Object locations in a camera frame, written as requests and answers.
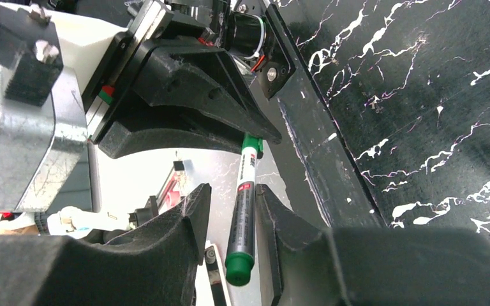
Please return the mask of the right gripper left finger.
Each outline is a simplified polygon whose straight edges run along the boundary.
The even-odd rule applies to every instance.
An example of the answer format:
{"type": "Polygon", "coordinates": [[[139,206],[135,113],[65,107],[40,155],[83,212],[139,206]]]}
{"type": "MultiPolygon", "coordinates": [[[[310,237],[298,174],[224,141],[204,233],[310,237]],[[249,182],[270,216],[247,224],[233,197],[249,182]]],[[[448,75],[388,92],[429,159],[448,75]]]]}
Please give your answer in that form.
{"type": "Polygon", "coordinates": [[[106,244],[0,235],[0,305],[191,305],[211,186],[106,244]]]}

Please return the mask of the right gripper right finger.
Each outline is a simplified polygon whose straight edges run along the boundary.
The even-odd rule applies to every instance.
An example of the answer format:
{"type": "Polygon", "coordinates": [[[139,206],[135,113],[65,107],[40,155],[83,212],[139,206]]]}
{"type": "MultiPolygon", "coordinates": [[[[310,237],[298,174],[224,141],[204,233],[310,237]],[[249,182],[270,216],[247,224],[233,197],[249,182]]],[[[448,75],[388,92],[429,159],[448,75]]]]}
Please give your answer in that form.
{"type": "Polygon", "coordinates": [[[463,229],[320,230],[256,187],[262,305],[490,305],[490,243],[463,229]]]}

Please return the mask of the green whiteboard marker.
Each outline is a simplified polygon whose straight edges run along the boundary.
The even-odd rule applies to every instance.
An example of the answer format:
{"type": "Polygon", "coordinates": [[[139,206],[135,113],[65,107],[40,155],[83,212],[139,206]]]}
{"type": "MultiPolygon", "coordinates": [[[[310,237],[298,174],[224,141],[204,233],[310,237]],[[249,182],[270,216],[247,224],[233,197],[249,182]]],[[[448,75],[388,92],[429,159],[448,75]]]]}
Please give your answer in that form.
{"type": "Polygon", "coordinates": [[[262,156],[263,140],[246,134],[225,258],[225,279],[232,286],[247,285],[255,265],[256,164],[262,156]]]}

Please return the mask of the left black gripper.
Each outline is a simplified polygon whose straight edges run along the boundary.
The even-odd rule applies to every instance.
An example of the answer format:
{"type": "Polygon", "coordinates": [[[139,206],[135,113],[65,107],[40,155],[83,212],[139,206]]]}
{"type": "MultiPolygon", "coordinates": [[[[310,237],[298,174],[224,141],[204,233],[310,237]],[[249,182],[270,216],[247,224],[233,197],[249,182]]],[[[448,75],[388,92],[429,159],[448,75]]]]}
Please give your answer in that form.
{"type": "Polygon", "coordinates": [[[238,154],[244,133],[275,144],[233,57],[204,42],[206,26],[164,1],[130,6],[83,93],[89,139],[112,159],[157,149],[238,154]]]}

